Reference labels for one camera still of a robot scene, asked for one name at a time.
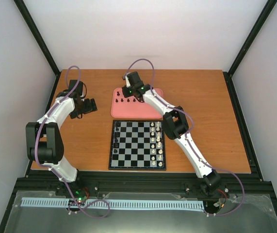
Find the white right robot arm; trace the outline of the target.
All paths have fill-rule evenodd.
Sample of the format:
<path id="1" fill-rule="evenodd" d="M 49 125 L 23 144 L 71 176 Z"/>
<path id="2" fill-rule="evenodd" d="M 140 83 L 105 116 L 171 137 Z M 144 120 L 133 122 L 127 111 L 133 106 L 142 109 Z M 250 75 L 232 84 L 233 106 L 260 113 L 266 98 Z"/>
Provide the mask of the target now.
<path id="1" fill-rule="evenodd" d="M 200 179 L 200 189 L 203 195 L 211 196 L 220 186 L 221 178 L 217 171 L 204 158 L 190 134 L 186 113 L 181 106 L 174 106 L 165 101 L 149 84 L 144 84 L 138 72 L 125 73 L 122 87 L 124 97 L 135 97 L 152 106 L 163 116 L 162 129 L 165 135 L 174 140 L 191 162 L 197 177 Z"/>

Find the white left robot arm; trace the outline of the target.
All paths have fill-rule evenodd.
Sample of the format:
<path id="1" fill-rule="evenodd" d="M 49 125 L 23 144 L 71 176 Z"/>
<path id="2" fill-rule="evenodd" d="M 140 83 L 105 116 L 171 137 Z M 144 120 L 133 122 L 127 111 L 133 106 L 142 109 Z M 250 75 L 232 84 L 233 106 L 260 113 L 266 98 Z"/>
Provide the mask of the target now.
<path id="1" fill-rule="evenodd" d="M 56 96 L 45 115 L 26 125 L 29 160 L 52 171 L 60 181 L 67 182 L 67 190 L 75 196 L 83 192 L 84 183 L 77 179 L 78 170 L 64 156 L 60 127 L 67 117 L 81 119 L 83 115 L 97 110 L 95 100 L 87 99 L 86 93 L 83 82 L 71 80 L 68 89 Z"/>

